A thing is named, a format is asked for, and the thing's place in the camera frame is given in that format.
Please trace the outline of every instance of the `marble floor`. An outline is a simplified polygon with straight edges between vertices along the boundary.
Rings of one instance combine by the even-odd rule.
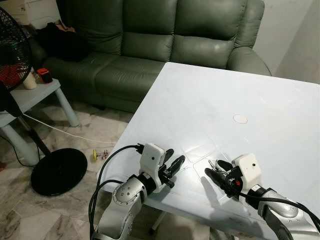
[[[36,105],[27,112],[51,126],[68,133],[94,139],[92,142],[66,135],[33,120],[28,120],[50,150],[75,148],[87,157],[88,167],[81,182],[69,192],[55,197],[44,197],[35,193],[30,186],[31,167],[21,166],[13,148],[0,139],[0,162],[7,164],[0,172],[0,240],[88,240],[88,204],[97,183],[96,174],[103,160],[93,161],[93,149],[98,152],[111,151],[115,142],[126,128],[132,113],[112,109],[99,110],[89,104],[72,102],[80,120],[80,126],[69,127],[69,123],[54,97]],[[21,130],[17,122],[11,126],[19,132],[36,151],[36,146]],[[23,157],[18,153],[22,163]],[[111,194],[99,193],[94,223],[97,224],[103,210],[108,206]],[[131,235],[141,240],[182,239],[174,235],[172,226],[178,224],[192,229],[191,235],[198,240],[227,240],[231,236],[207,226],[181,217],[169,215],[161,224],[158,234],[150,235],[148,230],[159,216],[160,211],[143,206],[134,222]]]

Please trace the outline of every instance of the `electric fan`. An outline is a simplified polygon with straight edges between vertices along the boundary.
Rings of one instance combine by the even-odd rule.
[[[44,196],[63,194],[76,186],[87,170],[86,156],[73,148],[53,152],[24,119],[10,91],[21,84],[31,69],[31,48],[18,23],[0,7],[0,111],[16,117],[44,153],[31,174],[32,188]]]

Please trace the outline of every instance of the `table surface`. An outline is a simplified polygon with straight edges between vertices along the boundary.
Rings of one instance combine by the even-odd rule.
[[[247,123],[238,123],[235,115]],[[185,155],[175,187],[146,204],[234,235],[277,239],[256,211],[227,198],[205,175],[208,160],[254,153],[262,184],[320,215],[320,86],[314,83],[168,62],[113,151],[136,143]],[[138,174],[140,155],[125,150],[102,179]],[[112,191],[114,185],[105,190]]]
[[[57,79],[53,79],[52,82],[48,84],[37,83],[36,88],[34,89],[26,89],[24,85],[21,84],[19,87],[11,91],[11,94],[18,103],[21,111],[24,113],[52,94],[58,88],[60,88],[59,81]],[[15,117],[8,114],[6,111],[0,111],[0,127],[9,124],[14,119]]]

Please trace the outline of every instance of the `fan base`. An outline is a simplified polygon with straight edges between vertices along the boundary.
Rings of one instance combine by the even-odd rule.
[[[61,195],[81,181],[87,166],[87,158],[79,150],[64,148],[53,151],[34,167],[31,186],[43,196]]]

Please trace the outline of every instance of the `sofa backrest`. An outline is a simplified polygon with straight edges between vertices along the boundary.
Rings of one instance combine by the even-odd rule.
[[[59,0],[94,52],[225,69],[253,47],[262,0]]]

